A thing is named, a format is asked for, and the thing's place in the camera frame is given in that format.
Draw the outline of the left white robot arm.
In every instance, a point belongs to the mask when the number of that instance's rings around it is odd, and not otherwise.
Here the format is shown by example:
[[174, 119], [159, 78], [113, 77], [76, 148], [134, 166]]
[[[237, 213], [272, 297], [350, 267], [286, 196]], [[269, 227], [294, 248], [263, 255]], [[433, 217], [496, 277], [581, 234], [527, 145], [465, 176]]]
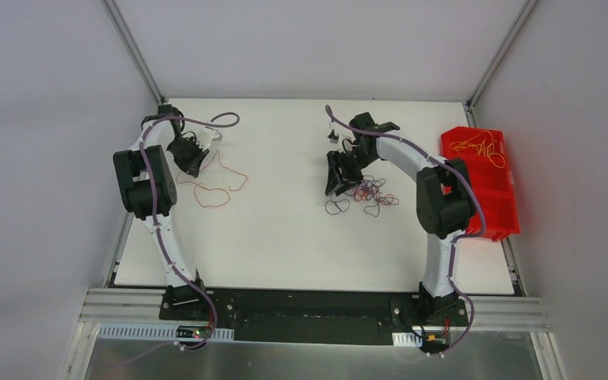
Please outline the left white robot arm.
[[184, 113], [171, 104], [158, 106], [142, 120], [137, 141], [112, 156], [122, 204], [152, 238], [165, 273], [160, 317], [213, 318], [215, 305], [195, 264], [184, 258], [175, 226], [177, 187], [166, 155], [183, 172], [196, 175], [211, 140], [203, 132], [184, 134]]

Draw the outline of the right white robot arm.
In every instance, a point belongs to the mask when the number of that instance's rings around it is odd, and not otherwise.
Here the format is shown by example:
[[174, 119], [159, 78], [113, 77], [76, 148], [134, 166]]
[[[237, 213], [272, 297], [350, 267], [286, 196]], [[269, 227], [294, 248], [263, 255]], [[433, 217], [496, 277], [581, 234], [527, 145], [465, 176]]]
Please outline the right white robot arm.
[[326, 196], [359, 187], [363, 170], [377, 160], [395, 165], [416, 185], [416, 217], [427, 234], [427, 259], [419, 284], [417, 311], [435, 325], [447, 317], [460, 292], [454, 284], [456, 246], [481, 206], [473, 194], [469, 172], [460, 158], [447, 160], [410, 141], [393, 122], [376, 123], [368, 112], [350, 122], [328, 113]]

